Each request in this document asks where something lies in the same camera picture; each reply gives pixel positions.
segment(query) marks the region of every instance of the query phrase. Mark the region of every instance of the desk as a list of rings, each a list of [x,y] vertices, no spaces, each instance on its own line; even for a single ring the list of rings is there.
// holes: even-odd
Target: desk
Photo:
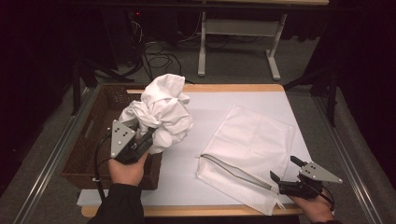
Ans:
[[[194,126],[181,142],[163,152],[159,187],[142,192],[147,217],[257,216],[262,215],[235,199],[220,193],[196,177],[199,155],[232,105],[241,105],[281,120],[295,127],[291,155],[311,161],[304,139],[280,85],[232,84],[186,85],[184,92],[191,101],[189,109]],[[297,180],[299,167],[289,162],[284,178]],[[280,201],[286,210],[276,207],[274,215],[297,215],[302,211],[284,195]],[[82,214],[96,214],[100,198],[97,190],[83,190],[78,200]]]
[[[329,4],[329,0],[203,0],[207,2],[240,2],[255,4],[282,4],[282,5],[319,5],[325,6]],[[202,13],[201,23],[201,47],[198,60],[198,76],[205,75],[206,50],[205,37],[206,34],[212,35],[253,35],[253,36],[271,36],[273,44],[271,48],[265,50],[265,56],[270,65],[273,80],[280,80],[280,74],[275,61],[275,53],[283,27],[285,26],[287,14],[282,14],[278,21],[238,21],[238,20],[214,20],[207,19],[206,12]]]

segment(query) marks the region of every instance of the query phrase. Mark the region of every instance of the white table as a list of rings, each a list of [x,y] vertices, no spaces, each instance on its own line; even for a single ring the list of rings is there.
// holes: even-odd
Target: white table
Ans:
[[[241,105],[278,119],[296,128],[291,155],[311,161],[304,139],[291,110],[286,93],[280,85],[187,85],[184,92],[191,101],[187,108],[194,119],[188,136],[163,152],[159,187],[142,192],[142,204],[147,217],[184,216],[248,216],[262,215],[235,199],[210,187],[196,177],[199,155],[232,105]],[[285,180],[297,180],[299,167],[289,162]],[[286,210],[276,206],[274,215],[296,215],[302,211],[281,195]],[[82,214],[96,214],[100,198],[97,190],[83,190],[78,205]]]

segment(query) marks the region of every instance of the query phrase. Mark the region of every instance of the sleeve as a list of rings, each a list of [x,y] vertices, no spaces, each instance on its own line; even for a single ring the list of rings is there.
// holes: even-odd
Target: sleeve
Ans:
[[[108,196],[88,224],[140,224],[145,223],[140,201],[141,189],[136,186],[113,184]]]

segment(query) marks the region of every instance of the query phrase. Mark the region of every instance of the hand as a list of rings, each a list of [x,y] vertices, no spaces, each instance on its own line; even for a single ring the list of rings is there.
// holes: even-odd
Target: hand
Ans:
[[[124,165],[115,160],[108,161],[108,169],[110,171],[113,184],[126,184],[138,186],[143,178],[144,165],[148,153],[146,152],[137,163]]]
[[[315,223],[334,220],[330,203],[321,196],[307,200],[294,196],[289,197],[303,209],[304,214],[311,222]]]

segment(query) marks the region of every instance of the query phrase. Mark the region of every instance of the crumpled white cloth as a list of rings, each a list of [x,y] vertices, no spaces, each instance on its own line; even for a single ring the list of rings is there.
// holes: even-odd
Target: crumpled white cloth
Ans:
[[[202,152],[197,177],[272,215],[276,204],[283,205],[270,171],[285,174],[293,136],[292,126],[234,105]]]
[[[192,116],[184,106],[190,101],[190,97],[182,93],[184,80],[172,74],[155,78],[145,88],[141,101],[131,102],[120,115],[120,122],[139,120],[137,137],[145,134],[149,127],[157,128],[148,150],[150,154],[163,152],[182,141],[192,128]]]

